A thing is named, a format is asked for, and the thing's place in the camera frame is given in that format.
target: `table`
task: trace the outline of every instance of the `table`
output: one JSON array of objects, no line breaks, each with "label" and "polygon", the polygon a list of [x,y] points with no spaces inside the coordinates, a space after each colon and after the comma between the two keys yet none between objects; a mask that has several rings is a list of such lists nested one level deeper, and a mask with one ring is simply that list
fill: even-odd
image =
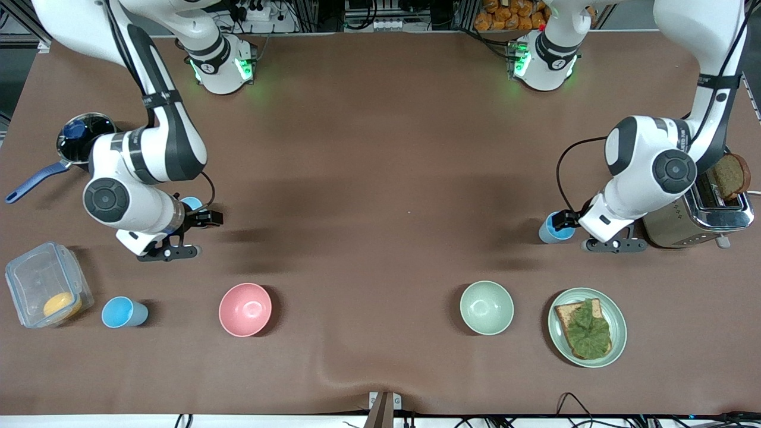
[{"label": "table", "polygon": [[[552,93],[507,80],[462,34],[273,37],[256,84],[229,96],[197,86],[171,40],[157,45],[205,139],[225,224],[187,236],[198,259],[142,264],[83,210],[83,172],[0,207],[0,262],[59,242],[96,299],[35,331],[0,287],[0,413],[303,414],[356,410],[376,390],[437,414],[554,413],[564,391],[597,414],[761,407],[761,229],[733,235],[729,251],[618,256],[537,237],[562,208],[566,146],[629,114],[689,110],[696,62],[660,34],[591,34]],[[55,161],[61,125],[87,111],[145,122],[124,69],[59,45],[38,55],[2,147],[2,191]],[[741,89],[729,142],[754,171],[760,130]],[[600,143],[566,162],[576,204],[609,179]],[[161,187],[208,195],[203,179]],[[515,301],[495,337],[459,319],[459,294],[478,279]],[[220,298],[242,282],[265,285],[278,308],[258,337],[218,323]],[[572,366],[546,337],[549,303],[574,286],[626,316],[626,351],[605,369]],[[148,325],[105,328],[115,295],[146,301]]]}]

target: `blue handle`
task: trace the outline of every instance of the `blue handle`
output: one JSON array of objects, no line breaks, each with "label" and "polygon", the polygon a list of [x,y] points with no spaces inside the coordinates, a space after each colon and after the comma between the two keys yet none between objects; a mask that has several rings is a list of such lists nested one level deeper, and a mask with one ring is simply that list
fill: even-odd
[{"label": "blue handle", "polygon": [[16,187],[16,190],[7,195],[5,197],[5,203],[16,202],[25,194],[29,193],[29,190],[32,190],[36,185],[42,183],[42,181],[46,178],[52,175],[61,174],[62,172],[66,171],[68,171],[68,165],[64,164],[61,161],[44,167],[43,169],[36,172],[33,176],[29,177],[29,180],[26,180],[19,187]]}]

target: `clear plastic container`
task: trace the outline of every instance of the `clear plastic container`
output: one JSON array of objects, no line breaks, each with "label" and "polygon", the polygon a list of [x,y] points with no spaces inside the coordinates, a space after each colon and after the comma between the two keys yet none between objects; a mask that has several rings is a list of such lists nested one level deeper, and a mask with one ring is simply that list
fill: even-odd
[{"label": "clear plastic container", "polygon": [[93,304],[74,253],[46,242],[5,267],[18,320],[28,328],[61,324]]}]

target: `toaster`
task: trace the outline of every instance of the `toaster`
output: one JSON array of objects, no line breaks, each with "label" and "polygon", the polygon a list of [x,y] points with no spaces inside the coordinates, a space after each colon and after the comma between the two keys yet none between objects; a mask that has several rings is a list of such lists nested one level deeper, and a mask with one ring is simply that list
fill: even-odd
[{"label": "toaster", "polygon": [[685,248],[716,240],[729,248],[727,235],[753,222],[753,206],[747,193],[725,200],[711,171],[700,174],[678,200],[642,218],[650,240],[664,248]]}]

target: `pink bowl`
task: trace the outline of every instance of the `pink bowl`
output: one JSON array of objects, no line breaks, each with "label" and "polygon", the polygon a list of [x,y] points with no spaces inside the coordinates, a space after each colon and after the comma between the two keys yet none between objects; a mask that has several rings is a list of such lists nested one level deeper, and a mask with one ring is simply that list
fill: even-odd
[{"label": "pink bowl", "polygon": [[272,300],[257,284],[238,284],[229,289],[219,303],[219,322],[235,337],[258,333],[267,325],[270,315]]}]

